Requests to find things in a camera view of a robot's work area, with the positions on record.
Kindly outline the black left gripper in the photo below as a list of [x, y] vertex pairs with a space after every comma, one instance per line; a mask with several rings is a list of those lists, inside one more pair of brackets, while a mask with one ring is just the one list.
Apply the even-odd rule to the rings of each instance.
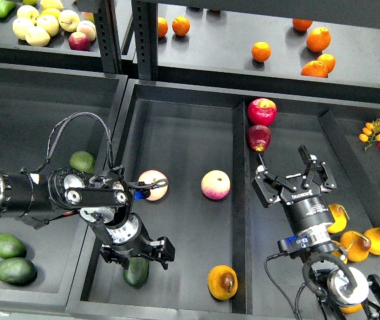
[[160, 263], [164, 270], [168, 270], [169, 263], [175, 260], [175, 247], [172, 242], [166, 236], [152, 241], [142, 219], [136, 213], [131, 213], [122, 226], [115, 229], [108, 227], [107, 232], [112, 243], [100, 248], [100, 254], [106, 263], [120, 264], [128, 269], [129, 258], [144, 253], [152, 261]]

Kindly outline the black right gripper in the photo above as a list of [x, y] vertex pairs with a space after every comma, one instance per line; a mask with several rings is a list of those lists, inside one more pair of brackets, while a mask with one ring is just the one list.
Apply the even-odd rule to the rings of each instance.
[[335, 178], [325, 161], [310, 154], [304, 145], [299, 146], [298, 152], [305, 164], [302, 188], [294, 190], [293, 184], [286, 178], [272, 174], [262, 154], [257, 156], [259, 164], [252, 180], [263, 206], [282, 204], [294, 235], [302, 235], [316, 227], [326, 229], [335, 222], [323, 194], [337, 188]]

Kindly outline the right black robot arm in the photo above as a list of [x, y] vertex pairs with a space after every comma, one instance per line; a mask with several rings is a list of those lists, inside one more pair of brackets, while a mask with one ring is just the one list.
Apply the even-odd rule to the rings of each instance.
[[364, 276], [345, 263], [348, 253], [336, 244], [327, 231], [333, 215], [323, 194], [336, 188], [328, 164], [308, 153], [304, 145], [298, 152], [305, 164], [302, 173], [280, 177], [267, 168], [262, 154], [252, 180], [253, 187], [265, 208], [282, 205], [293, 232], [277, 242], [279, 257], [300, 258], [303, 262], [303, 284], [299, 290], [310, 290], [317, 299], [323, 318], [332, 315], [344, 319], [343, 309], [360, 305], [366, 319], [380, 319], [380, 278]]

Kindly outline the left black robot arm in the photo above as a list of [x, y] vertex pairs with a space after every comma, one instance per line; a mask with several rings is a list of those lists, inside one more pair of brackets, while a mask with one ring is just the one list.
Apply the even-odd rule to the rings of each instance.
[[153, 182], [127, 182], [124, 166], [114, 166], [111, 131], [105, 127], [107, 169], [94, 174], [71, 167], [54, 170], [49, 175], [41, 170], [49, 164], [65, 127], [75, 118], [90, 112], [77, 112], [61, 120], [52, 129], [44, 163], [30, 172], [0, 171], [0, 217], [12, 216], [36, 229], [55, 220], [54, 209], [79, 215], [101, 242], [100, 254], [107, 263], [118, 263], [128, 269], [132, 257], [156, 261], [164, 269], [175, 259], [175, 248], [166, 237], [152, 240], [140, 218], [131, 208], [134, 200], [145, 199], [154, 189], [166, 187], [166, 178]]

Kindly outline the yellow pear under arm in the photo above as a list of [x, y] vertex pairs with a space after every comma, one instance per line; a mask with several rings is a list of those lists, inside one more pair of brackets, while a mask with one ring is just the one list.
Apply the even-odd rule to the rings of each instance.
[[344, 314], [344, 315], [354, 314], [354, 313], [361, 311], [362, 309], [363, 309], [363, 306], [361, 303], [358, 303], [358, 304], [356, 304], [354, 306], [350, 306], [350, 307], [341, 307], [340, 308], [342, 314]]

